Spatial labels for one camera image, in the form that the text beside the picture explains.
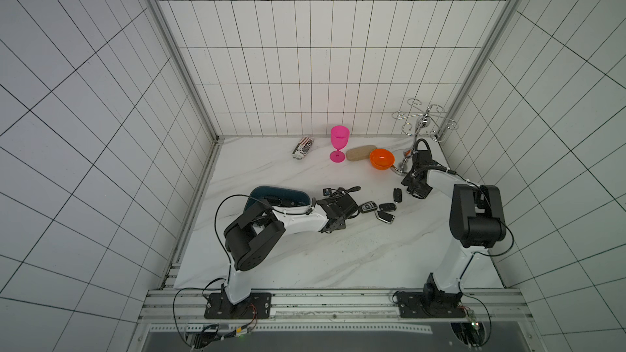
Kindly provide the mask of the black BMW key fob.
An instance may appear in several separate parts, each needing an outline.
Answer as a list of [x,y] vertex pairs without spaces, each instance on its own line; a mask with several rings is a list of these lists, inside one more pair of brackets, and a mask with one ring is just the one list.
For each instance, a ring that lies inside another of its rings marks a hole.
[[378,210],[378,205],[373,201],[367,201],[359,206],[360,213],[371,213]]

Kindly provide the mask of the black silver flip key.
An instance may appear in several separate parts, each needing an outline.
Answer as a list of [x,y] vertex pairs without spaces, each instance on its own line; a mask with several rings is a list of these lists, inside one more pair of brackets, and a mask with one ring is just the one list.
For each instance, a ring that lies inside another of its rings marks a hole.
[[376,214],[377,220],[386,224],[391,224],[395,220],[395,216],[392,213],[387,213],[385,211],[377,210],[375,214]]

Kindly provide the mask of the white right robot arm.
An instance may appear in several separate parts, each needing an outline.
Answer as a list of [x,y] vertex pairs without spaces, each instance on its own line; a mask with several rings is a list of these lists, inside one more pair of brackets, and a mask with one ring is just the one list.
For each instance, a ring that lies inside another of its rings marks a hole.
[[410,156],[412,168],[402,181],[407,193],[424,200],[435,189],[451,200],[448,226],[452,240],[440,266],[424,285],[422,305],[456,305],[474,257],[487,256],[487,251],[508,234],[500,189],[463,179],[435,161],[429,149],[412,151]]

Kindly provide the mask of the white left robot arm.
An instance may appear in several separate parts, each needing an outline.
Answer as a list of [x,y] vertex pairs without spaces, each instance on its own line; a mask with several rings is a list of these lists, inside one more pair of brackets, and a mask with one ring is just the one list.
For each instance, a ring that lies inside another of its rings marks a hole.
[[344,230],[360,208],[351,196],[360,186],[332,189],[316,200],[306,192],[260,186],[246,196],[243,213],[223,232],[230,268],[223,291],[231,304],[251,295],[248,272],[259,266],[279,240],[298,233],[330,234]]

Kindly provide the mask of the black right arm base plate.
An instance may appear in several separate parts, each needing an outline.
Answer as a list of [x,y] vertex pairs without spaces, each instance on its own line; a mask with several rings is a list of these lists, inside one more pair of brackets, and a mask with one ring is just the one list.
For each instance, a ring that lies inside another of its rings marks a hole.
[[392,294],[391,301],[399,308],[402,319],[461,319],[466,317],[461,296],[461,292],[445,293],[430,273],[422,291],[398,290]]

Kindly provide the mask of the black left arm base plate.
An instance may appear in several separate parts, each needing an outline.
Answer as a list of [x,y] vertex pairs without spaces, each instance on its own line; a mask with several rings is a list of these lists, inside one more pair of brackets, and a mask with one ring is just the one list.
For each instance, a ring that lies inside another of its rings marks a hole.
[[270,293],[251,293],[239,303],[231,303],[226,293],[211,293],[207,299],[205,319],[268,319],[272,308]]

